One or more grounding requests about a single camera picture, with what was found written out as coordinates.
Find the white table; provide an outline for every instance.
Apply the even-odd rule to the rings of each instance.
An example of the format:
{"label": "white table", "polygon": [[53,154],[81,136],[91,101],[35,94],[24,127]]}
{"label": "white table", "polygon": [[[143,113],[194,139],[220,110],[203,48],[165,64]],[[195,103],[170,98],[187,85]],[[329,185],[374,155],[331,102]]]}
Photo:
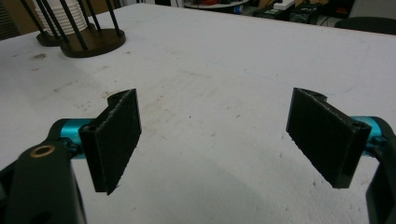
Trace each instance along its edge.
{"label": "white table", "polygon": [[0,168],[55,120],[95,118],[137,88],[143,133],[115,192],[95,193],[73,161],[89,223],[368,222],[377,162],[332,189],[285,129],[293,87],[396,127],[395,36],[148,5],[116,16],[125,45],[94,58],[36,34],[0,42]]}

